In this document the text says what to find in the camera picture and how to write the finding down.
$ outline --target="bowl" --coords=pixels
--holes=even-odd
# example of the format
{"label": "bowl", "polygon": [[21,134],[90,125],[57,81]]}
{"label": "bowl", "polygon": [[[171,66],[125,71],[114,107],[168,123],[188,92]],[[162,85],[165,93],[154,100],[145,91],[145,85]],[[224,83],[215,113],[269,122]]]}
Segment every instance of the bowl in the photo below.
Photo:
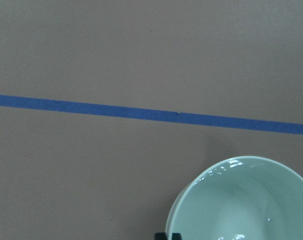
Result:
{"label": "bowl", "polygon": [[168,240],[173,233],[182,240],[303,240],[303,178],[263,157],[221,161],[178,195]]}

